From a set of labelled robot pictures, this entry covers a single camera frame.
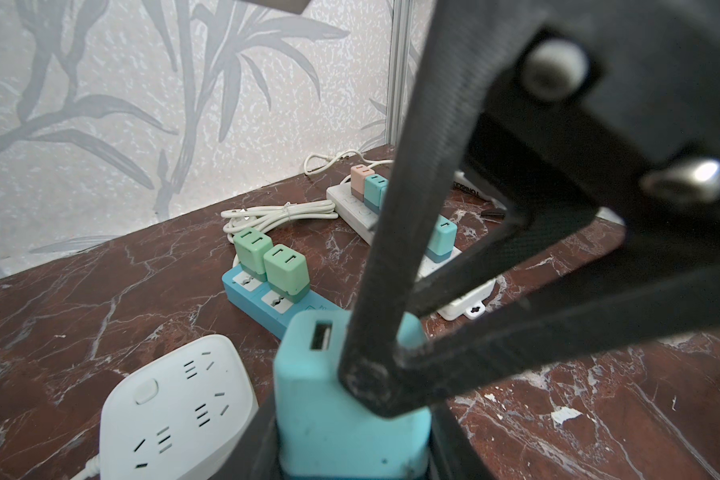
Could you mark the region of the teal power strip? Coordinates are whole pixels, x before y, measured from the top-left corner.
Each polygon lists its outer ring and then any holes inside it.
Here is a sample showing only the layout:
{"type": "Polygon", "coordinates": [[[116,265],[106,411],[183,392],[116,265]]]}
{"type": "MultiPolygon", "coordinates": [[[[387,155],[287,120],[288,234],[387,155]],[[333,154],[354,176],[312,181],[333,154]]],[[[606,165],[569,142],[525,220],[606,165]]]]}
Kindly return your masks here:
{"type": "Polygon", "coordinates": [[[275,292],[268,282],[246,273],[240,265],[225,272],[222,283],[228,300],[278,339],[283,338],[297,313],[340,309],[312,290],[294,303],[275,292]]]}

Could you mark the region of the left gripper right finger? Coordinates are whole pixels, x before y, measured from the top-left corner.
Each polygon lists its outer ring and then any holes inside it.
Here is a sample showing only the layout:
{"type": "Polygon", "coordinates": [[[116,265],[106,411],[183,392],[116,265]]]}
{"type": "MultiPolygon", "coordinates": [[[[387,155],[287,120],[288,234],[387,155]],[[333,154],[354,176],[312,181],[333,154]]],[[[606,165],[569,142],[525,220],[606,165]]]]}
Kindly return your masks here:
{"type": "Polygon", "coordinates": [[[494,479],[445,403],[431,407],[429,479],[494,479]]]}

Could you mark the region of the teal plug adapter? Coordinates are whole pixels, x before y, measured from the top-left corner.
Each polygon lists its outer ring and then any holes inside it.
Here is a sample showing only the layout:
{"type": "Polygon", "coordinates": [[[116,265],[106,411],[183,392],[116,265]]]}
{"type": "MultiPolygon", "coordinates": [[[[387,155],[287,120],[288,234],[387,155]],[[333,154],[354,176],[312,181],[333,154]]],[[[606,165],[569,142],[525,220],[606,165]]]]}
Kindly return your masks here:
{"type": "Polygon", "coordinates": [[[435,263],[448,260],[455,246],[457,225],[440,215],[427,244],[425,255],[435,263]]]}
{"type": "Polygon", "coordinates": [[[365,178],[363,203],[376,214],[380,213],[387,186],[388,180],[382,175],[373,174],[365,178]]]}
{"type": "Polygon", "coordinates": [[[338,379],[350,314],[297,313],[275,356],[279,463],[287,479],[424,479],[432,414],[386,419],[354,399],[338,379]]]}

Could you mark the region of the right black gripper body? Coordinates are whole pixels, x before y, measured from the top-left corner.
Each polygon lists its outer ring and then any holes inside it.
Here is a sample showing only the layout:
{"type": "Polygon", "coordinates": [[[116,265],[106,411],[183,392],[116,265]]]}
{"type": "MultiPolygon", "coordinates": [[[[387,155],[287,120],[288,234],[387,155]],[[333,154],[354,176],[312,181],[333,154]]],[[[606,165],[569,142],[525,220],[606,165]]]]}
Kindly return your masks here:
{"type": "Polygon", "coordinates": [[[720,1],[441,1],[407,118],[502,228],[419,283],[422,311],[587,225],[623,244],[533,293],[535,315],[720,318],[720,1]]]}

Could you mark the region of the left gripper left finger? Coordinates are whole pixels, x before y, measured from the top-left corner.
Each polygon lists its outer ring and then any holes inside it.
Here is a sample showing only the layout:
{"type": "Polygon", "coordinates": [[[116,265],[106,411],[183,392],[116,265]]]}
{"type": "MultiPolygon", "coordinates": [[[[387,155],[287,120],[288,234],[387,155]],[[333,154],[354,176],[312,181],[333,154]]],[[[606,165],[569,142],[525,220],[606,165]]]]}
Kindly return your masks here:
{"type": "Polygon", "coordinates": [[[260,406],[213,480],[279,478],[279,435],[275,396],[260,406]]]}

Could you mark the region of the white square power socket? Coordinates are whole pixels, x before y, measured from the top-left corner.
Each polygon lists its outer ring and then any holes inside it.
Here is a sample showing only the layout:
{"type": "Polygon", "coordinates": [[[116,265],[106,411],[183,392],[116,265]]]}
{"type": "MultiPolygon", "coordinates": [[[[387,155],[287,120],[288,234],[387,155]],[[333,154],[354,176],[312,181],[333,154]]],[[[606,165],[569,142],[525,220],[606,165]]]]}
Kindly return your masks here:
{"type": "Polygon", "coordinates": [[[103,479],[209,479],[258,410],[230,339],[213,334],[122,380],[107,397],[99,433],[103,479]]]}

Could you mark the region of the pink plug adapter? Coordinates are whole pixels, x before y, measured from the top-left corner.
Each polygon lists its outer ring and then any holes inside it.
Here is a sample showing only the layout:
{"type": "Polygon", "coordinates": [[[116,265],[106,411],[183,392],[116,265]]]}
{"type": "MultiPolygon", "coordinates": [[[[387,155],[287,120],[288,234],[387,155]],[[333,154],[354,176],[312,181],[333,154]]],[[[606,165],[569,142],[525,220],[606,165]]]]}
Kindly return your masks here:
{"type": "Polygon", "coordinates": [[[352,195],[363,201],[365,198],[365,182],[375,171],[368,165],[358,164],[350,168],[350,185],[352,195]]]}

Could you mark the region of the green plug adapter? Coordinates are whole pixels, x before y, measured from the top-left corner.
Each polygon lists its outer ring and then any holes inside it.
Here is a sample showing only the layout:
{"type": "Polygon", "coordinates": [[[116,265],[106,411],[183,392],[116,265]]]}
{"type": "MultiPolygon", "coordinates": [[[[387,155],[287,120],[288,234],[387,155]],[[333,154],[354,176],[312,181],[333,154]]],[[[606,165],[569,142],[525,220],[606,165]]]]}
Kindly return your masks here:
{"type": "Polygon", "coordinates": [[[302,300],[310,290],[306,257],[283,245],[275,245],[263,256],[267,281],[280,296],[293,303],[302,300]]]}
{"type": "Polygon", "coordinates": [[[264,255],[274,246],[271,237],[248,227],[233,236],[233,244],[242,269],[257,280],[265,282],[267,275],[264,255]]]}

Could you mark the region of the long white multicolour power strip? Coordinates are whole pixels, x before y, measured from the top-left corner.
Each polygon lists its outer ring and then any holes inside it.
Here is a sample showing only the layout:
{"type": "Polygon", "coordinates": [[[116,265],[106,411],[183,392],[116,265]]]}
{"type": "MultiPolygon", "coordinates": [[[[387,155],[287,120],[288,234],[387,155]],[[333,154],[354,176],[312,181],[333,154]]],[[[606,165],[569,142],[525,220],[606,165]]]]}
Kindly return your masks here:
{"type": "Polygon", "coordinates": [[[426,200],[421,212],[406,212],[420,195],[407,200],[400,188],[385,194],[379,214],[367,208],[351,193],[349,183],[326,190],[326,197],[344,219],[371,246],[371,276],[381,276],[384,286],[404,293],[406,310],[416,316],[437,311],[453,320],[464,314],[476,320],[487,312],[484,301],[493,292],[496,280],[488,280],[468,269],[473,252],[462,259],[454,246],[448,260],[431,261],[425,255],[438,217],[434,204],[426,200]]]}

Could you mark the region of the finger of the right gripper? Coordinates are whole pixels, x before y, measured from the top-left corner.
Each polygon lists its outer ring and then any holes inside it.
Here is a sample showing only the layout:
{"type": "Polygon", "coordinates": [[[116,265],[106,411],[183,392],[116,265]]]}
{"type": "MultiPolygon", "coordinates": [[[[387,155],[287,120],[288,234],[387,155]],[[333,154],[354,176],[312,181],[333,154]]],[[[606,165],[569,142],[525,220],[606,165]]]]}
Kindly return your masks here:
{"type": "Polygon", "coordinates": [[[550,363],[720,327],[720,263],[630,273],[603,258],[417,350],[398,351],[402,414],[550,363]]]}
{"type": "MultiPolygon", "coordinates": [[[[441,1],[432,16],[426,44],[397,145],[388,196],[400,188],[405,200],[420,195],[406,212],[434,204],[438,216],[448,196],[496,77],[518,57],[539,20],[546,1],[441,1]]],[[[468,269],[488,280],[545,249],[551,237],[527,232],[515,218],[480,241],[468,269]]],[[[369,258],[347,337],[339,377],[346,390],[373,413],[394,418],[389,397],[400,375],[397,341],[406,310],[404,293],[371,276],[369,258]]]]}

